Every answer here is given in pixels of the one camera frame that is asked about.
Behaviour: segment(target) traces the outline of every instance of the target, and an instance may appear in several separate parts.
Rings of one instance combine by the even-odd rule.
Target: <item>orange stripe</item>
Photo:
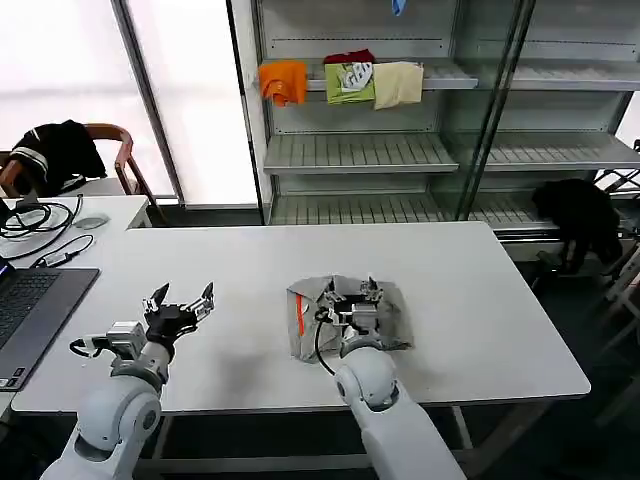
[[[298,335],[304,335],[304,317],[302,316],[302,295],[296,295],[296,305],[298,307]]]

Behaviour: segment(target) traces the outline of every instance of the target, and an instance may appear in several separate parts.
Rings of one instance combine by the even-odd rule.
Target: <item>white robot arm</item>
[[[335,372],[340,395],[362,430],[362,443],[381,480],[464,480],[466,477],[427,412],[409,397],[396,377],[391,357],[381,351],[377,307],[382,289],[369,278],[358,295],[341,295],[332,283],[315,314],[316,356],[325,368],[318,345],[320,328],[343,328]]]
[[[389,355],[360,347],[343,361],[336,385],[380,480],[466,478],[427,412],[396,378]]]
[[[75,353],[116,354],[111,377],[78,410],[78,422],[62,456],[42,480],[132,480],[140,452],[158,426],[160,393],[168,381],[174,342],[196,330],[213,310],[213,284],[190,305],[163,305],[169,285],[145,301],[145,332],[140,323],[117,322],[105,336],[71,344]]]
[[[145,302],[146,333],[137,322],[118,322],[106,336],[71,344],[81,355],[97,356],[108,349],[116,359],[112,376],[80,408],[62,456],[42,480],[132,480],[140,452],[160,421],[159,398],[168,381],[173,343],[195,331],[214,307],[213,284],[188,306],[162,305],[168,287]],[[464,480],[433,422],[396,378],[391,357],[378,349],[375,309],[370,307],[380,294],[353,303],[347,313],[337,388],[362,429],[362,441],[381,480]],[[340,312],[324,313],[326,318],[344,319]]]

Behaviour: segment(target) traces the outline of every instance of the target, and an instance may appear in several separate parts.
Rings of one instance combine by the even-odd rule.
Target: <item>blue item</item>
[[[393,9],[393,14],[398,17],[402,15],[404,11],[404,7],[407,5],[407,0],[391,0],[391,8]]]

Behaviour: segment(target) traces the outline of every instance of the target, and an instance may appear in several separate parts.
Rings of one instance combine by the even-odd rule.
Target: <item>wooden chair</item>
[[[121,142],[120,150],[118,151],[118,155],[115,160],[115,170],[118,175],[119,185],[114,185],[114,179],[109,178],[91,180],[85,186],[75,190],[73,193],[85,193],[83,192],[85,187],[89,186],[94,188],[97,186],[103,187],[99,188],[100,193],[103,195],[121,195],[123,193],[125,195],[145,195],[162,220],[167,223],[167,218],[151,194],[149,185],[133,159],[133,139],[131,138],[131,134],[122,127],[110,125],[108,123],[89,123],[85,125],[85,127],[93,140],[114,140]],[[39,185],[33,178],[29,178],[28,173],[22,168],[22,165],[20,165],[18,161],[8,161],[7,157],[8,152],[0,152],[0,167],[2,167],[0,170],[0,188],[5,191],[7,196],[9,198],[16,198],[20,196],[15,188],[15,180],[19,175],[26,178],[27,182],[36,191],[38,196],[43,196],[44,192],[42,185]],[[133,174],[135,182],[127,176],[127,167]]]

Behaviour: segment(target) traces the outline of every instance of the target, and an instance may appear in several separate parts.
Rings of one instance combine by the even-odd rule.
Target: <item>red cloth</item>
[[[324,59],[324,64],[333,63],[376,63],[376,57],[368,50],[358,50],[357,52],[336,53]]]

